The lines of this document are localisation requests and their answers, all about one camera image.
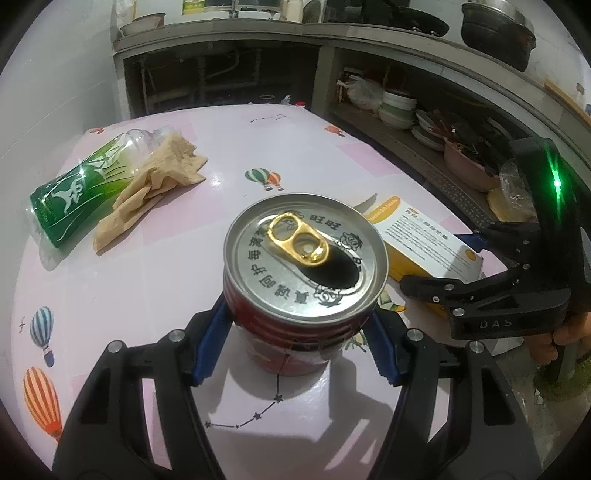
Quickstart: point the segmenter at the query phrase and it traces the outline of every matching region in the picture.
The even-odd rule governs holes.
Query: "can rim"
[[[314,322],[307,322],[304,319],[301,318],[293,318],[293,317],[288,317],[284,314],[284,312],[278,310],[278,309],[269,309],[267,304],[264,304],[263,302],[261,302],[259,300],[259,298],[257,298],[257,296],[252,296],[249,293],[247,293],[245,291],[245,289],[243,288],[243,285],[241,285],[240,282],[237,281],[237,279],[234,277],[234,275],[232,274],[233,272],[231,271],[231,269],[229,268],[230,266],[230,262],[231,262],[231,256],[233,254],[233,252],[229,251],[228,248],[228,242],[230,239],[230,234],[233,233],[233,230],[235,228],[235,225],[239,222],[239,220],[242,218],[242,216],[252,207],[254,207],[255,205],[258,205],[259,203],[264,203],[264,202],[268,202],[270,199],[272,198],[277,198],[277,197],[283,197],[283,196],[296,196],[299,197],[301,199],[318,199],[318,198],[322,198],[322,199],[326,199],[329,201],[333,201],[335,203],[338,203],[340,205],[342,205],[343,207],[345,207],[346,209],[350,210],[351,212],[353,212],[355,214],[355,216],[361,217],[363,218],[367,224],[371,227],[371,229],[375,232],[375,235],[377,238],[379,238],[381,240],[381,250],[382,250],[382,257],[385,261],[385,269],[384,269],[384,279],[383,281],[380,283],[379,279],[377,278],[377,276],[374,274],[374,277],[372,279],[373,283],[377,283],[379,284],[379,288],[377,289],[376,293],[372,296],[369,297],[368,299],[366,299],[363,302],[360,302],[351,312],[348,313],[344,313],[344,312],[340,312],[338,314],[338,316],[342,317],[343,315],[346,316],[346,320],[352,319],[354,317],[356,317],[357,315],[361,314],[364,310],[367,310],[368,308],[370,308],[372,305],[377,304],[378,302],[378,298],[379,295],[382,293],[382,290],[384,289],[386,282],[388,281],[388,276],[389,276],[389,258],[388,258],[388,251],[386,249],[386,245],[384,240],[382,239],[382,236],[380,235],[380,233],[378,232],[378,230],[376,229],[376,227],[370,223],[369,220],[367,220],[367,218],[359,213],[357,210],[355,210],[353,207],[350,207],[349,205],[347,205],[346,203],[343,203],[339,200],[336,200],[334,198],[325,196],[325,195],[317,195],[314,193],[304,193],[304,192],[296,192],[296,193],[280,193],[280,194],[276,194],[273,195],[271,197],[266,197],[262,200],[258,200],[257,202],[252,203],[251,205],[249,205],[248,207],[246,207],[243,211],[240,212],[240,214],[238,216],[236,216],[236,218],[233,220],[232,224],[230,225],[230,227],[228,228],[228,231],[226,233],[226,237],[224,239],[224,244],[223,244],[223,260],[224,260],[224,270],[227,274],[227,278],[228,280],[232,283],[232,287],[235,288],[236,290],[238,290],[240,292],[240,294],[247,299],[254,307],[256,307],[258,310],[261,310],[263,313],[277,319],[280,320],[282,322],[286,322],[289,324],[302,324],[302,323],[309,323],[310,325],[313,326],[326,326],[326,325],[333,325],[333,324],[338,324],[338,323],[344,323],[346,322],[346,320],[343,320],[342,318],[337,318],[337,319],[329,319],[329,320],[322,320],[322,321],[314,321]],[[378,254],[380,252],[376,252],[375,253],[375,258],[376,258],[376,265],[378,265]]]

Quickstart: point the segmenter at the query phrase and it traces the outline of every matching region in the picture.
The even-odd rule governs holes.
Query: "crumpled paper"
[[[102,250],[131,228],[176,186],[187,187],[205,180],[198,170],[207,157],[194,155],[195,145],[178,133],[170,134],[137,171],[113,204],[113,213],[96,226],[93,247]]]

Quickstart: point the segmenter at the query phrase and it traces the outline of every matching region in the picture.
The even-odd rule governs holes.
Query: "hand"
[[[524,337],[531,357],[539,364],[548,365],[558,358],[558,351],[552,345],[553,338],[556,345],[568,345],[581,341],[586,351],[591,350],[591,313],[574,315],[553,334],[541,333]]]

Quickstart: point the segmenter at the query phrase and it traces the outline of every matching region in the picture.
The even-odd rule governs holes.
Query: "green bottle label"
[[[31,194],[33,211],[54,247],[62,246],[100,204],[129,185],[133,175],[126,161],[126,144],[125,134],[115,137]]]

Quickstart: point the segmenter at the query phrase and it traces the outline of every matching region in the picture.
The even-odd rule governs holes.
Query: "red can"
[[[312,194],[267,198],[242,212],[224,245],[224,294],[263,368],[303,375],[359,332],[388,276],[363,215]]]

